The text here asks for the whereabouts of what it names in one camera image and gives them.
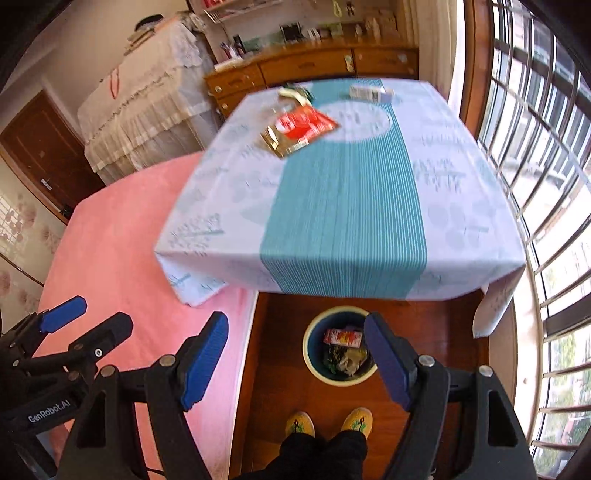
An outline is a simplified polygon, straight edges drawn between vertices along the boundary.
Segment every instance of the screw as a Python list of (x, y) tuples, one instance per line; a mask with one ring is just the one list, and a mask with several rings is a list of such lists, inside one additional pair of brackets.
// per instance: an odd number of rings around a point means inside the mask
[(114, 373), (115, 373), (115, 367), (113, 367), (113, 365), (107, 365), (107, 366), (100, 369), (100, 374), (103, 377), (110, 377)]
[(432, 367), (435, 365), (435, 359), (431, 355), (421, 355), (418, 362), (424, 367)]
[(492, 377), (492, 374), (493, 374), (492, 368), (489, 367), (488, 365), (479, 366), (478, 371), (480, 372), (481, 375), (484, 375), (485, 377)]
[(177, 361), (177, 358), (169, 353), (167, 355), (161, 356), (158, 360), (158, 363), (163, 367), (171, 367), (172, 365), (174, 365), (175, 361)]

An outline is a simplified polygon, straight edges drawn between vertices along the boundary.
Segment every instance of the drawer knob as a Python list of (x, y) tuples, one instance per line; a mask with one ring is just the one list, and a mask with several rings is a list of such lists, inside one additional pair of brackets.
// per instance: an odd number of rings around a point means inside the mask
[(345, 63), (347, 65), (347, 72), (354, 72), (355, 67), (353, 66), (353, 57), (351, 55), (345, 55)]

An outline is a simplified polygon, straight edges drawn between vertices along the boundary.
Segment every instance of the person's leg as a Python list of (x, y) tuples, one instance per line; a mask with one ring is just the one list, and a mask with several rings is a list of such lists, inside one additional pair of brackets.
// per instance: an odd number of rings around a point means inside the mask
[(287, 438), (277, 456), (264, 470), (248, 472), (239, 480), (300, 480), (315, 465), (322, 443), (315, 438), (314, 424), (304, 412), (293, 415), (285, 427)]
[(314, 470), (314, 480), (362, 480), (373, 417), (367, 408), (353, 410), (340, 433), (328, 442)]

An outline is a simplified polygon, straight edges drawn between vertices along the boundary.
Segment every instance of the yellow shoe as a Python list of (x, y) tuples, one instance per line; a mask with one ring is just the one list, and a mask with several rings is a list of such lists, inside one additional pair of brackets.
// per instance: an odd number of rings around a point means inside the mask
[(312, 419), (305, 411), (294, 413), (285, 424), (285, 438), (292, 433), (307, 433), (315, 436), (314, 424)]
[(365, 438), (369, 437), (371, 433), (371, 427), (374, 425), (374, 416), (367, 408), (356, 408), (349, 416), (345, 419), (341, 432), (344, 430), (356, 430), (365, 435)]

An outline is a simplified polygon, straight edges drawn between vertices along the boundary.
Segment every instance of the pink blanket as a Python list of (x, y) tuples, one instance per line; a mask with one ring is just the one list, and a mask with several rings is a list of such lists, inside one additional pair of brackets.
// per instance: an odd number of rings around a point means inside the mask
[[(228, 344), (203, 401), (187, 421), (214, 479), (228, 477), (230, 449), (242, 369), (256, 303), (256, 292), (226, 287), (198, 308), (179, 302), (156, 262), (153, 247), (176, 197), (194, 170), (200, 153), (139, 171), (78, 205), (66, 229), (43, 290), (39, 310), (75, 296), (87, 313), (49, 335), (37, 355), (63, 351), (81, 334), (121, 311), (134, 322), (132, 336), (98, 367), (120, 370), (147, 367), (175, 353), (186, 337), (200, 332), (214, 310), (229, 319)], [(138, 406), (146, 463), (159, 468), (147, 409)], [(56, 451), (64, 430), (52, 435)]]

